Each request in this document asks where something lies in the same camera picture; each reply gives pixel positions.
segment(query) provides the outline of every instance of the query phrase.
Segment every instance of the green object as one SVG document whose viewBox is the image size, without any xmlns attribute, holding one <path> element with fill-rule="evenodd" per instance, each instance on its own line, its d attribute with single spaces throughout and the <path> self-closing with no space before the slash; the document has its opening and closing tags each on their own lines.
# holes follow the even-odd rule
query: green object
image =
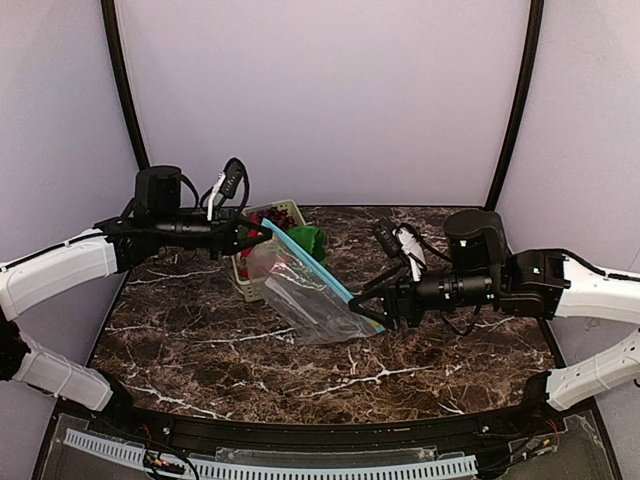
<svg viewBox="0 0 640 480">
<path fill-rule="evenodd" d="M 311 255 L 316 261 L 324 263 L 327 252 L 324 246 L 327 243 L 327 236 L 318 227 L 301 226 L 287 230 L 294 242 L 304 248 L 304 251 Z"/>
</svg>

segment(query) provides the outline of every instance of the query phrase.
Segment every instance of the white panel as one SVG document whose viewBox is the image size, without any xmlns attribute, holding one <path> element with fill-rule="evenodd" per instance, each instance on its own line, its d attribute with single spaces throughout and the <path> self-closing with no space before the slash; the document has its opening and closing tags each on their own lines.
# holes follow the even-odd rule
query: white panel
<svg viewBox="0 0 640 480">
<path fill-rule="evenodd" d="M 599 265 L 632 265 L 640 246 L 639 44 L 637 1 L 546 2 L 498 206 L 514 250 L 565 247 Z M 597 319 L 556 319 L 552 327 L 569 364 L 634 328 Z M 597 398 L 623 476 L 637 478 L 640 390 L 627 384 Z"/>
<path fill-rule="evenodd" d="M 528 8 L 119 2 L 151 162 L 182 165 L 204 190 L 238 156 L 254 204 L 483 204 Z"/>
<path fill-rule="evenodd" d="M 135 160 L 100 2 L 0 2 L 0 262 L 120 213 Z M 87 360 L 118 278 L 75 288 L 18 319 L 43 345 Z M 0 383 L 0 478 L 31 478 L 53 399 Z"/>
</svg>

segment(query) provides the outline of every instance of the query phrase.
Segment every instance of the clear ziplock bag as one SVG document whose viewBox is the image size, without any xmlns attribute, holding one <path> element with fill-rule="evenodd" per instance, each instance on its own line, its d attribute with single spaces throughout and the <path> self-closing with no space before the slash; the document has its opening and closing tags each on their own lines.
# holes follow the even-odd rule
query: clear ziplock bag
<svg viewBox="0 0 640 480">
<path fill-rule="evenodd" d="M 344 342 L 384 330 L 351 312 L 349 291 L 286 233 L 267 219 L 262 225 L 274 235 L 251 251 L 249 278 L 267 304 L 295 329 L 296 343 Z"/>
</svg>

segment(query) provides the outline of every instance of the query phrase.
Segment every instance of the white plastic basket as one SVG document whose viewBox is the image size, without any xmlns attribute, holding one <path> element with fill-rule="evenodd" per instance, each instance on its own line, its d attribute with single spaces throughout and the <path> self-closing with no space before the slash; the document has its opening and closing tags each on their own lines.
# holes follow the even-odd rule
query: white plastic basket
<svg viewBox="0 0 640 480">
<path fill-rule="evenodd" d="M 261 210 L 267 210 L 271 207 L 276 207 L 278 210 L 286 210 L 298 226 L 307 224 L 307 222 L 304 221 L 304 218 L 302 218 L 302 214 L 300 213 L 298 205 L 293 200 L 281 200 L 279 202 L 270 203 L 269 205 L 245 208 L 244 213 L 248 215 L 250 213 L 259 212 Z M 240 290 L 242 290 L 245 301 L 255 302 L 256 300 L 262 300 L 262 296 L 260 296 L 258 288 L 251 283 L 251 280 L 242 280 L 240 278 L 240 275 L 238 274 L 238 265 L 236 264 L 235 255 L 231 257 L 231 261 L 233 263 L 233 274 L 236 277 L 236 282 L 238 283 L 238 285 L 240 285 Z"/>
</svg>

